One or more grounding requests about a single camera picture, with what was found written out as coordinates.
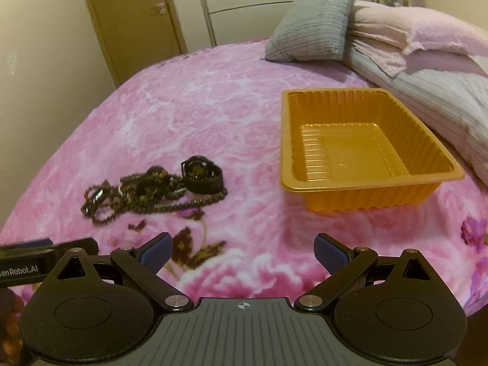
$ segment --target bedding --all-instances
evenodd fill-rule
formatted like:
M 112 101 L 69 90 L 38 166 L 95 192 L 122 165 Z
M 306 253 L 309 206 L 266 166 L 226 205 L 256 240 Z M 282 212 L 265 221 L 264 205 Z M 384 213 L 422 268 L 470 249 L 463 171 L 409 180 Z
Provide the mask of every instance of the bedding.
M 432 69 L 389 77 L 348 45 L 345 65 L 398 97 L 428 127 L 448 140 L 488 184 L 488 77 Z
M 488 38 L 478 28 L 422 7 L 388 7 L 356 1 L 348 33 L 391 44 L 406 55 L 417 50 L 436 50 L 488 56 Z
M 266 59 L 341 60 L 353 3 L 354 0 L 297 0 L 268 41 Z
M 2 243 L 92 236 L 107 254 L 162 231 L 174 238 L 159 275 L 193 300 L 289 297 L 328 276 L 312 244 L 326 232 L 350 247 L 398 256 L 423 252 L 467 314 L 488 302 L 487 188 L 466 169 L 423 204 L 314 213 L 280 186 L 281 93 L 372 86 L 335 61 L 275 64 L 265 41 L 226 45 L 153 65 L 85 119 L 42 167 L 0 234 Z M 202 211 L 122 215 L 94 226 L 80 207 L 92 184 L 202 154 L 224 171 L 228 197 Z M 15 289 L 25 300 L 32 286 Z
M 371 38 L 350 36 L 348 41 L 391 77 L 419 69 L 486 75 L 485 70 L 467 55 L 443 51 L 415 51 L 405 55 L 400 48 Z

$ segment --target gray pillow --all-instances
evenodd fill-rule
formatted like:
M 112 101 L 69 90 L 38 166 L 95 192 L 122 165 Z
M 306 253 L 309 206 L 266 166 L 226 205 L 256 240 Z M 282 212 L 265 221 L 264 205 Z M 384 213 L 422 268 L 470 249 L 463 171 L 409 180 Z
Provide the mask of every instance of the gray pillow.
M 341 60 L 355 0 L 297 0 L 266 44 L 266 60 Z

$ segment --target crosshair marking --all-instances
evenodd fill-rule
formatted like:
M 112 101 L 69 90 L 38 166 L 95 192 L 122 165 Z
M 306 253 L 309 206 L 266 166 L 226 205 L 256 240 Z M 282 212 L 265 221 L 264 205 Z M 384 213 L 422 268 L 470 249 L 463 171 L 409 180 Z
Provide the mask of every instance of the crosshair marking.
M 242 303 L 237 304 L 237 307 L 239 307 L 242 310 L 248 309 L 249 307 L 252 307 L 251 304 L 248 302 L 243 301 Z

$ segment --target bed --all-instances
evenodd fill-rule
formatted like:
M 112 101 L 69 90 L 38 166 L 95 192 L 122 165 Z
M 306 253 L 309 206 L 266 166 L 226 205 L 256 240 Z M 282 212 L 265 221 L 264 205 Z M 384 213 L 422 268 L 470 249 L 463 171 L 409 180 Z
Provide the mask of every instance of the bed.
M 382 256 L 419 249 L 468 315 L 488 302 L 488 191 L 451 148 L 465 179 L 442 184 L 423 204 L 314 213 L 280 186 L 281 93 L 373 85 L 335 61 L 265 61 L 265 41 L 226 45 L 149 67 L 85 119 L 43 166 L 0 234 L 2 243 L 95 238 L 101 254 L 139 246 L 163 231 L 175 242 L 159 275 L 199 297 L 289 297 L 327 277 L 313 239 L 326 232 Z M 152 165 L 179 173 L 201 154 L 224 171 L 228 197 L 203 213 L 122 215 L 94 226 L 80 207 L 92 184 Z M 145 227 L 137 229 L 142 220 Z M 15 288 L 24 300 L 33 286 Z

